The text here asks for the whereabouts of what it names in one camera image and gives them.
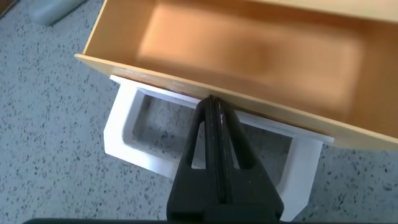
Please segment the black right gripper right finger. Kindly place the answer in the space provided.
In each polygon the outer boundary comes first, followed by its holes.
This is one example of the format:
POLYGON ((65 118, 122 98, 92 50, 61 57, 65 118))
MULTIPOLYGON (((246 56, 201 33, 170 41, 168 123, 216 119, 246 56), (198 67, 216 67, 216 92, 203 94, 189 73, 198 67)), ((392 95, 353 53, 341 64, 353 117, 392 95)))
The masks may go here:
POLYGON ((239 218, 280 218, 284 204, 244 134, 234 109, 215 98, 223 191, 220 202, 239 218))

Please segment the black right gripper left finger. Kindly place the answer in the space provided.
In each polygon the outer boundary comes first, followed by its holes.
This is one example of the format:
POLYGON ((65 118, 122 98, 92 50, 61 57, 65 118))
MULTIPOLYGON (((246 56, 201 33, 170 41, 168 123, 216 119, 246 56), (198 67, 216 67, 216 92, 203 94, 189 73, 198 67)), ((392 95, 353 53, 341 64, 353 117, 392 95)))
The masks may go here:
POLYGON ((167 202, 168 218, 202 218, 207 206, 218 203, 213 108, 214 100, 209 96, 201 100, 195 109, 167 202), (192 162, 201 124, 205 126, 205 168, 194 169, 192 162))

